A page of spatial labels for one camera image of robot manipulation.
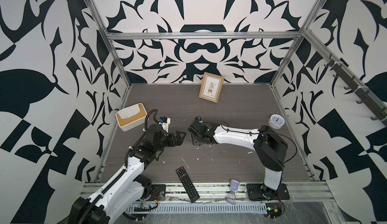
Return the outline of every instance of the tissue box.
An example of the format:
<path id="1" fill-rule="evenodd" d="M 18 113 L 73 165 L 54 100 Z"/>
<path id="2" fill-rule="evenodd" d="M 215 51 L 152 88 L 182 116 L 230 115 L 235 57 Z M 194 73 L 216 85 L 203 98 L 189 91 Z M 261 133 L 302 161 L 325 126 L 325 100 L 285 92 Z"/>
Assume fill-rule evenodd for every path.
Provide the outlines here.
<path id="1" fill-rule="evenodd" d="M 128 119 L 122 119 L 120 117 L 120 112 L 124 113 L 125 109 L 127 109 L 129 107 L 123 108 L 122 110 L 119 110 L 116 113 L 117 122 L 119 124 L 119 127 L 123 131 L 128 131 L 128 130 L 134 128 L 134 127 L 137 127 L 137 126 L 143 124 L 145 122 L 145 116 L 147 115 L 147 112 L 145 110 L 144 105 L 142 103 L 139 103 L 138 107 L 140 108 L 140 112 L 138 114 L 136 114 L 134 116 L 131 116 Z"/>

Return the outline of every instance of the clock face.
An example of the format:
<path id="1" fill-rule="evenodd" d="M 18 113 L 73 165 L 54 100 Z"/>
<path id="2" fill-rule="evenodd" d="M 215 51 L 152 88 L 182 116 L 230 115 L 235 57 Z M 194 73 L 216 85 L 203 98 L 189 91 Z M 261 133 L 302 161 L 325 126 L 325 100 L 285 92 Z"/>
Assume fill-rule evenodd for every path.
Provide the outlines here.
<path id="1" fill-rule="evenodd" d="M 284 119 L 280 116 L 272 116 L 271 121 L 277 125 L 282 125 L 284 123 Z"/>

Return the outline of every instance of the hook rack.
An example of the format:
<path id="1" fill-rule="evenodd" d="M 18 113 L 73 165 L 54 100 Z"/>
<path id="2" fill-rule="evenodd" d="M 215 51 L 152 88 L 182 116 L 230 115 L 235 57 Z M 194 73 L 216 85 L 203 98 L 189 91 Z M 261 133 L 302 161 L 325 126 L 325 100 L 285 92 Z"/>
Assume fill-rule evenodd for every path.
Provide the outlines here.
<path id="1" fill-rule="evenodd" d="M 387 106 L 343 62 L 331 59 L 325 67 L 331 67 L 336 72 L 334 77 L 340 77 L 347 84 L 344 89 L 353 91 L 360 98 L 356 103 L 365 104 L 375 114 L 371 120 L 380 120 L 387 126 Z"/>

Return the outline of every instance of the white alarm clock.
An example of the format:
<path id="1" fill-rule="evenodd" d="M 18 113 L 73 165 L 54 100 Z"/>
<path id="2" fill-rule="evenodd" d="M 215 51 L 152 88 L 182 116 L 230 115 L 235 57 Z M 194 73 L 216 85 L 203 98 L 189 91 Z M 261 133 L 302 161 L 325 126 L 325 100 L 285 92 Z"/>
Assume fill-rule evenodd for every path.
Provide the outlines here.
<path id="1" fill-rule="evenodd" d="M 285 124 L 285 119 L 278 114 L 273 114 L 269 118 L 268 124 L 273 129 L 280 129 Z"/>

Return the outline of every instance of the white paint fleck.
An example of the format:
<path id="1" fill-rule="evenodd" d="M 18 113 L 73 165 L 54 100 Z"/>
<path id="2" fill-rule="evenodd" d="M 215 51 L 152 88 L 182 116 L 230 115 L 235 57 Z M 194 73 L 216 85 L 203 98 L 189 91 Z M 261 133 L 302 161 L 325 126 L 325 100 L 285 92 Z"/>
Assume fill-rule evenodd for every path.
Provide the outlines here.
<path id="1" fill-rule="evenodd" d="M 184 161 L 184 159 L 182 157 L 180 157 L 180 159 L 182 159 Z M 188 164 L 184 161 L 184 163 L 187 165 L 187 168 L 190 169 L 190 167 L 188 167 Z"/>

